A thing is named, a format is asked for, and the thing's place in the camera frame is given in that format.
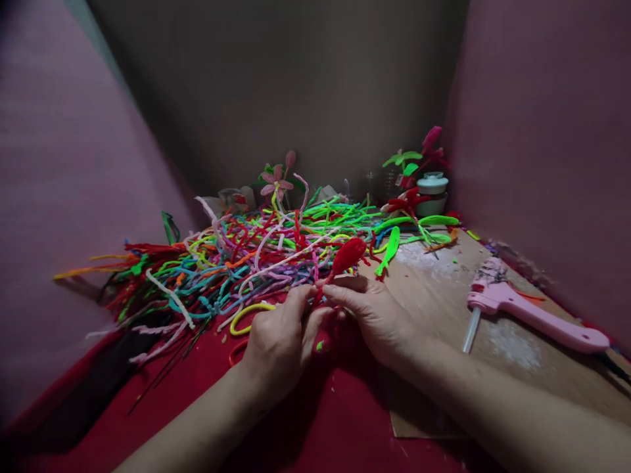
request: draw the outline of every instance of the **red pipe cleaner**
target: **red pipe cleaner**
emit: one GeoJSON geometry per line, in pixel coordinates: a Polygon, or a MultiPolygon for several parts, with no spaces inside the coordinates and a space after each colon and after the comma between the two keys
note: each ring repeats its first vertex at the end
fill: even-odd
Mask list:
{"type": "MultiPolygon", "coordinates": [[[[349,241],[342,245],[342,248],[335,255],[333,260],[333,267],[329,273],[329,277],[325,284],[329,284],[333,278],[342,274],[348,268],[355,266],[366,253],[366,242],[361,238],[351,238],[349,241]]],[[[322,286],[317,290],[315,295],[313,307],[317,307],[322,301],[322,286]]]]}

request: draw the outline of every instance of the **glue gun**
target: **glue gun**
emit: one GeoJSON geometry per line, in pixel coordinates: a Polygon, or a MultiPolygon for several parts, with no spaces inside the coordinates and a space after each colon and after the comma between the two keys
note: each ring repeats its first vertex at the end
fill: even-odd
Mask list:
{"type": "Polygon", "coordinates": [[[462,349],[465,353],[471,350],[480,312],[495,315],[498,310],[514,315],[561,345],[580,353],[599,353],[609,348],[609,339],[602,332],[564,321],[525,300],[508,285],[506,272],[506,266],[498,258],[488,258],[476,272],[467,297],[473,316],[462,349]]]}

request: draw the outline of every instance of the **pipe cleaner flower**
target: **pipe cleaner flower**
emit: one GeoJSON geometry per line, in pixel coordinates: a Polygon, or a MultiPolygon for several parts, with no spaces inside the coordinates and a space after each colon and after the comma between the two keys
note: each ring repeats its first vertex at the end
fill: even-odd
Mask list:
{"type": "Polygon", "coordinates": [[[423,162],[423,165],[420,166],[418,170],[423,169],[432,161],[438,161],[442,165],[444,165],[447,169],[451,169],[451,166],[449,166],[449,163],[447,163],[447,161],[443,159],[443,156],[445,155],[445,153],[442,150],[442,148],[438,148],[437,150],[434,149],[434,145],[438,141],[438,137],[440,136],[441,131],[442,131],[442,127],[433,127],[429,131],[429,133],[427,133],[427,136],[423,140],[423,151],[421,151],[421,154],[423,155],[423,157],[427,159],[425,160],[425,162],[423,162]]]}
{"type": "Polygon", "coordinates": [[[419,196],[419,188],[413,187],[409,191],[404,192],[396,199],[390,199],[381,211],[384,214],[393,214],[394,212],[404,212],[410,216],[416,214],[416,206],[421,202],[431,200],[430,196],[419,196]]]}
{"type": "Polygon", "coordinates": [[[263,177],[265,182],[268,183],[263,189],[261,189],[262,196],[266,196],[276,191],[276,196],[278,197],[278,200],[282,200],[285,190],[291,191],[291,189],[294,188],[294,185],[292,183],[281,179],[283,176],[283,166],[281,166],[280,164],[274,166],[274,175],[268,172],[264,172],[263,174],[261,174],[261,176],[263,177]]]}

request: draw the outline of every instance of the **red pipe cleaner flower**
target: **red pipe cleaner flower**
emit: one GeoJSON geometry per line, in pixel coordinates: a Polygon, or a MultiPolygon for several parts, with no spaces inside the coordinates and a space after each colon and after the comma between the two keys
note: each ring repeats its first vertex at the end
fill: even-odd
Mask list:
{"type": "Polygon", "coordinates": [[[419,171],[420,169],[423,169],[432,161],[438,161],[447,169],[451,169],[451,166],[449,166],[449,163],[447,163],[447,161],[443,159],[443,156],[445,155],[445,153],[442,150],[442,148],[438,148],[437,150],[434,149],[434,145],[438,141],[438,137],[440,136],[441,131],[442,131],[442,127],[433,127],[429,131],[425,139],[423,140],[423,151],[421,151],[421,154],[426,159],[423,160],[423,165],[420,166],[419,169],[417,169],[417,171],[419,171]]]}
{"type": "MultiPolygon", "coordinates": [[[[335,255],[335,259],[333,260],[333,267],[331,268],[331,272],[329,273],[329,277],[325,284],[329,284],[333,278],[337,275],[342,274],[348,268],[355,266],[363,254],[366,253],[366,242],[361,238],[351,238],[349,241],[342,245],[342,248],[335,255]]],[[[317,294],[314,299],[314,307],[317,307],[322,300],[322,286],[317,290],[317,294]]]]}
{"type": "Polygon", "coordinates": [[[430,196],[419,196],[419,188],[413,187],[409,191],[404,192],[396,199],[390,199],[386,205],[381,208],[384,214],[393,212],[406,212],[408,215],[416,215],[416,206],[421,202],[431,200],[430,196]]]}

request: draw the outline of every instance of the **pink wall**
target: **pink wall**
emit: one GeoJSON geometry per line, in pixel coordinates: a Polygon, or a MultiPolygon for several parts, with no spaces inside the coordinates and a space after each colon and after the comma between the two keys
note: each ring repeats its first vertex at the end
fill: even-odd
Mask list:
{"type": "Polygon", "coordinates": [[[15,3],[0,58],[2,424],[110,320],[51,277],[119,252],[125,238],[165,241],[163,209],[183,232],[198,226],[192,196],[64,5],[15,3]]]}
{"type": "Polygon", "coordinates": [[[627,352],[630,18],[620,0],[472,1],[444,136],[466,223],[627,352]]]}

